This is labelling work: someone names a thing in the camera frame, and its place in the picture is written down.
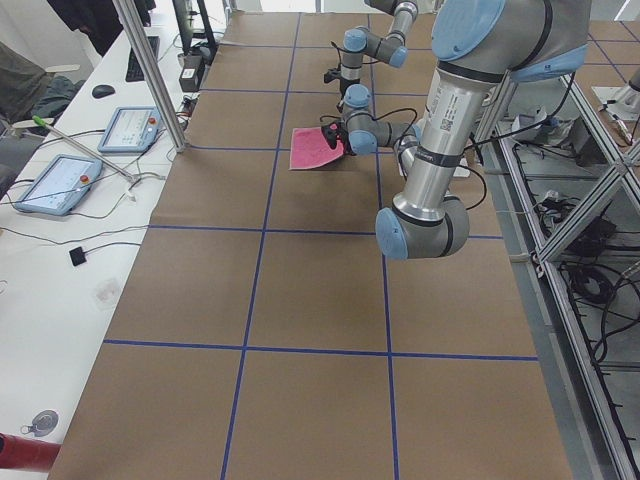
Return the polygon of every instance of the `red object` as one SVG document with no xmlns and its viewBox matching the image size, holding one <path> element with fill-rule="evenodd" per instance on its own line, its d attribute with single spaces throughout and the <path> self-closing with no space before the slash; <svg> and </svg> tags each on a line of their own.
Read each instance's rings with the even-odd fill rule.
<svg viewBox="0 0 640 480">
<path fill-rule="evenodd" d="M 48 472 L 58 456 L 60 446 L 0 433 L 0 468 Z"/>
</svg>

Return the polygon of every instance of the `white table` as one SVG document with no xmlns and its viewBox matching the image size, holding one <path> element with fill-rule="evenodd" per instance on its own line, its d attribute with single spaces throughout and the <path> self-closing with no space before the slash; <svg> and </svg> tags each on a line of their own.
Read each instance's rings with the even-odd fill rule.
<svg viewBox="0 0 640 480">
<path fill-rule="evenodd" d="M 184 95 L 178 83 L 180 50 L 172 46 L 177 27 L 171 22 L 171 16 L 164 15 L 162 20 L 165 25 L 151 27 L 147 33 L 161 38 L 158 56 L 162 57 L 165 52 L 166 55 L 159 66 L 177 109 Z M 57 122 L 57 128 L 67 134 L 104 129 L 116 107 L 153 105 L 145 82 L 124 81 L 129 49 L 123 33 Z M 93 87 L 105 83 L 112 85 L 116 94 L 94 99 Z M 95 149 L 100 135 L 79 139 Z M 53 143 L 35 153 L 19 179 L 34 178 L 59 153 L 83 156 L 63 142 Z M 164 134 L 141 159 L 140 167 L 142 171 L 167 175 L 174 155 L 171 140 Z M 119 165 L 127 165 L 133 158 L 112 157 Z M 137 172 L 135 166 L 130 168 Z M 110 173 L 112 170 L 105 167 L 103 175 Z M 128 186 L 120 175 L 97 182 L 75 211 L 104 215 Z M 147 225 L 163 186 L 162 180 L 146 178 L 133 189 L 135 201 L 125 197 L 114 212 L 102 220 L 25 215 L 2 204 L 0 228 L 66 241 Z M 22 189 L 24 187 L 12 189 L 12 199 L 15 200 Z M 40 411 L 52 409 L 60 415 L 60 423 L 42 440 L 58 443 L 64 440 L 138 247 L 106 247 L 89 254 L 87 263 L 78 267 L 72 266 L 68 252 L 79 245 L 87 250 L 110 242 L 140 243 L 144 234 L 144 229 L 138 229 L 64 246 L 9 232 L 0 235 L 0 280 L 7 282 L 0 294 L 0 432 L 19 436 L 22 425 L 30 424 Z M 97 292 L 101 289 L 108 292 L 106 301 L 98 300 Z M 2 480 L 46 476 L 0 470 Z"/>
</svg>

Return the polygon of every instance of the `white wall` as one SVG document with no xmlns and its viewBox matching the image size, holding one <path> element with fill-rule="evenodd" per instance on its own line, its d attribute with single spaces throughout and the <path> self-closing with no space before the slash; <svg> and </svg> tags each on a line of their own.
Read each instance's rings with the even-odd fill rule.
<svg viewBox="0 0 640 480">
<path fill-rule="evenodd" d="M 93 71 L 79 32 L 71 32 L 46 0 L 0 0 L 0 39 L 45 68 L 77 63 L 80 70 L 65 74 L 74 81 Z"/>
</svg>

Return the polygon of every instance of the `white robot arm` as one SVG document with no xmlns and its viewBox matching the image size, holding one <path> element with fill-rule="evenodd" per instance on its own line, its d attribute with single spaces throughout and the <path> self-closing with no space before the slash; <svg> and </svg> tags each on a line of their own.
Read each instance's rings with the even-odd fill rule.
<svg viewBox="0 0 640 480">
<path fill-rule="evenodd" d="M 395 11 L 399 2 L 382 3 Z M 442 257 L 462 248 L 469 219 L 449 183 L 486 93 L 507 71 L 513 81 L 530 82 L 577 70 L 586 55 L 590 10 L 590 0 L 447 0 L 433 28 L 438 65 L 422 132 L 375 122 L 366 87 L 347 88 L 342 118 L 353 151 L 392 146 L 408 170 L 404 190 L 376 219 L 387 257 Z"/>
</svg>

